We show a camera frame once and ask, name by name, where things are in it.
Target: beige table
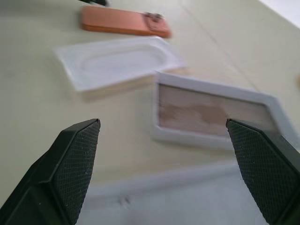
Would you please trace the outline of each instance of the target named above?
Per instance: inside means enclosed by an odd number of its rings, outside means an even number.
[[[0,6],[0,205],[58,133],[100,118],[93,182],[230,160],[149,137],[151,86],[86,101],[75,93],[53,48],[131,36],[83,31],[76,0],[3,1]],[[164,14],[169,40],[192,76],[279,98],[300,131],[300,31],[256,0],[113,0],[114,8]]]

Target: black object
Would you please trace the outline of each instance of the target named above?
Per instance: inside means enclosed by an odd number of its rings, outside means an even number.
[[[0,225],[74,225],[93,171],[100,121],[61,131],[0,209]]]
[[[280,134],[248,122],[226,127],[245,184],[270,225],[300,224],[300,154]]]
[[[108,7],[109,4],[108,4],[108,1],[107,0],[80,0],[80,1],[83,1],[83,2],[86,2],[86,3],[91,3],[91,2],[95,2],[101,6],[105,6],[105,7]]]

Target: white rectangular frame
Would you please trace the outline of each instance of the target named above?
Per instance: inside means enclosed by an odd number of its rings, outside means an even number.
[[[196,132],[160,127],[158,121],[158,87],[160,84],[263,104],[268,108],[281,134],[290,142],[290,144],[294,145],[295,148],[299,145],[299,135],[275,97],[220,83],[212,83],[161,72],[157,72],[153,98],[153,129],[151,136],[155,140],[170,141],[209,149],[233,150],[230,138],[218,135],[200,135]]]

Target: orange phone case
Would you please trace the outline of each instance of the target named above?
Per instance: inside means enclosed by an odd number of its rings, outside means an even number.
[[[169,38],[171,31],[164,18],[151,17],[149,13],[86,6],[82,9],[81,26],[84,30],[156,35]]]

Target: orange rectangular block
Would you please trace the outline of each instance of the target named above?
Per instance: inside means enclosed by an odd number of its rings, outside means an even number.
[[[90,31],[171,37],[171,31],[160,15],[96,6],[82,9],[81,26]]]

